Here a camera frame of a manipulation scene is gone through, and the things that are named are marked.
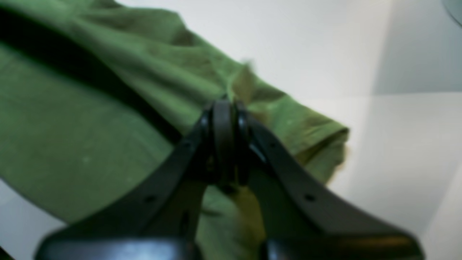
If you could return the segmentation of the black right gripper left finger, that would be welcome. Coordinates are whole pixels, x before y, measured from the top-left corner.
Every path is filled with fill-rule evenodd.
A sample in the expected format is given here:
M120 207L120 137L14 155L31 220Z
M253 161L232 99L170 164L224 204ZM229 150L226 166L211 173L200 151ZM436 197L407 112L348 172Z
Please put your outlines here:
M200 260L205 189L233 179L233 108L218 100L146 180L96 214L49 235L37 260Z

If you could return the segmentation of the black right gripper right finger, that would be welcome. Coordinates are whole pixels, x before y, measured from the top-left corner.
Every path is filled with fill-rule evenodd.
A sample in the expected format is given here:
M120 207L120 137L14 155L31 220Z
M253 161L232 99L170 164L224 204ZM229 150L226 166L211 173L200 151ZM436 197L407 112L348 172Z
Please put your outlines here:
M256 194L267 239L262 260L423 260L409 232L341 199L278 138L234 103L239 184Z

